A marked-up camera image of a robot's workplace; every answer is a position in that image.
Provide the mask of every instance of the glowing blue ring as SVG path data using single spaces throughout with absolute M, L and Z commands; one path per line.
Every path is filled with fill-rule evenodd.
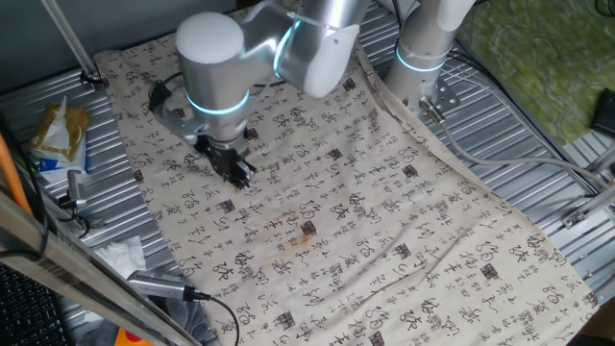
M 273 71 L 276 72 L 276 76 L 278 76 L 278 78 L 281 78 L 280 75 L 278 74 L 278 67 L 280 67 L 280 58 L 282 57 L 284 47 L 288 43 L 288 40 L 290 39 L 290 35 L 292 34 L 292 31 L 297 30 L 297 28 L 299 28 L 299 23 L 301 22 L 297 20 L 293 27 L 288 28 L 288 30 L 286 30 L 286 32 L 282 36 L 282 39 L 280 40 L 280 43 L 278 44 L 278 47 L 276 48 L 276 53 L 273 56 Z
M 246 102 L 248 102 L 248 99 L 250 98 L 250 90 L 248 90 L 246 92 L 246 96 L 243 98 L 243 100 L 239 101 L 238 104 L 227 108 L 225 110 L 208 110 L 206 108 L 203 108 L 197 104 L 194 103 L 194 101 L 192 101 L 192 99 L 190 98 L 190 96 L 188 96 L 188 101 L 190 102 L 190 105 L 192 105 L 192 107 L 194 107 L 195 109 L 197 109 L 198 111 L 202 111 L 203 113 L 207 113 L 207 114 L 211 114 L 211 115 L 225 115 L 225 114 L 229 114 L 232 113 L 234 111 L 237 111 L 238 109 L 240 109 L 243 105 L 246 104 Z
M 404 61 L 404 59 L 402 59 L 402 56 L 400 55 L 400 50 L 399 50 L 399 47 L 398 47 L 398 49 L 396 50 L 396 52 L 397 52 L 397 58 L 400 60 L 400 62 L 401 62 L 401 63 L 402 63 L 405 67 L 407 67 L 407 68 L 409 68 L 409 69 L 411 69 L 411 70 L 414 70 L 414 71 L 418 71 L 418 72 L 432 72 L 432 71 L 438 70 L 438 69 L 440 69 L 442 66 L 444 66 L 444 62 L 442 62 L 442 63 L 440 63 L 440 65 L 439 65 L 439 66 L 436 66 L 436 67 L 433 67 L 433 68 L 419 68 L 419 67 L 414 67 L 414 66 L 412 66 L 411 64 L 409 64 L 409 63 L 405 62 L 405 61 Z

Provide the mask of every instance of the green fabric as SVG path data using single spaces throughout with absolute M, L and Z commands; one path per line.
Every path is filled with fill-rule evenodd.
M 588 133 L 598 96 L 615 89 L 615 18 L 594 0 L 491 0 L 459 37 L 562 145 Z

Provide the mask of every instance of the wrinkled cloth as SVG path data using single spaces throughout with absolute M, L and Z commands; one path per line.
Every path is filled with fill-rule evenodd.
M 290 85 L 251 97 L 258 173 L 245 190 L 224 183 L 147 109 L 150 85 L 179 69 L 174 38 L 98 65 L 167 246 L 235 311 L 243 342 L 565 345 L 595 310 L 547 236 L 386 90 L 359 46 L 323 99 Z M 228 313 L 206 310 L 233 345 Z

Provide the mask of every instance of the metal grating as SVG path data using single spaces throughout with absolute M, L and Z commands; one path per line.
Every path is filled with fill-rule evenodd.
M 377 72 L 383 76 L 394 58 L 399 33 L 393 14 L 373 2 L 361 25 L 358 37 Z M 447 113 L 447 121 L 459 143 L 470 153 L 482 158 L 554 156 L 555 151 L 535 132 L 526 119 L 512 106 L 494 96 L 477 83 L 479 76 L 471 67 L 449 61 L 443 77 L 461 100 L 460 108 Z M 57 78 L 29 86 L 0 97 L 0 110 L 9 118 L 12 129 L 24 143 L 49 102 L 60 102 L 64 95 L 71 105 L 83 106 L 92 116 L 87 131 L 89 175 L 85 178 L 88 206 L 83 215 L 105 220 L 103 232 L 92 232 L 85 243 L 93 248 L 104 247 L 139 235 L 147 268 L 179 275 L 176 262 L 138 191 L 128 159 L 118 133 L 111 106 L 104 91 L 82 85 L 80 71 L 65 73 Z M 445 143 L 439 129 L 426 119 L 426 124 Z M 610 145 L 597 137 L 603 149 Z M 579 151 L 588 161 L 594 156 Z M 527 214 L 547 233 L 581 277 L 594 289 L 601 286 L 615 272 L 615 226 L 606 213 L 593 215 L 588 221 L 567 230 L 559 221 L 564 214 L 582 205 L 587 193 L 583 186 L 567 172 L 543 164 L 523 164 L 516 167 L 481 166 L 465 162 L 500 196 Z M 66 181 L 44 184 L 56 197 L 66 191 Z M 610 295 L 601 296 L 604 302 Z M 62 301 L 69 329 L 83 333 L 84 310 L 78 305 Z

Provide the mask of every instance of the metal pole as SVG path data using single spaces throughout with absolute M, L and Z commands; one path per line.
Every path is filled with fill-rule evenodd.
M 42 239 L 42 226 L 3 193 L 0 193 L 0 220 L 0 239 L 12 239 L 12 242 L 18 241 L 31 248 L 31 251 L 37 251 Z M 68 299 L 82 304 L 111 322 L 121 323 L 120 327 L 150 343 L 161 345 L 160 338 L 145 330 L 145 327 L 160 333 L 177 345 L 200 345 L 192 335 L 130 286 L 76 236 L 62 230 L 56 235 L 50 233 L 44 256 L 45 259 L 38 262 L 6 259 L 6 264 L 41 284 L 49 284 L 49 288 L 57 289 Z M 52 281 L 49 276 L 55 277 L 56 280 Z
M 86 77 L 90 80 L 100 80 L 100 75 L 98 74 L 98 69 L 94 64 L 94 60 L 87 53 L 77 35 L 75 35 L 62 9 L 58 6 L 58 2 L 56 2 L 56 0 L 40 0 L 40 2 L 42 2 L 42 5 L 51 16 L 51 19 L 56 23 L 58 30 L 60 30 L 61 35 L 64 37 L 66 43 L 68 43 L 70 50 L 73 51 L 75 58 L 77 58 L 81 68 L 84 70 Z

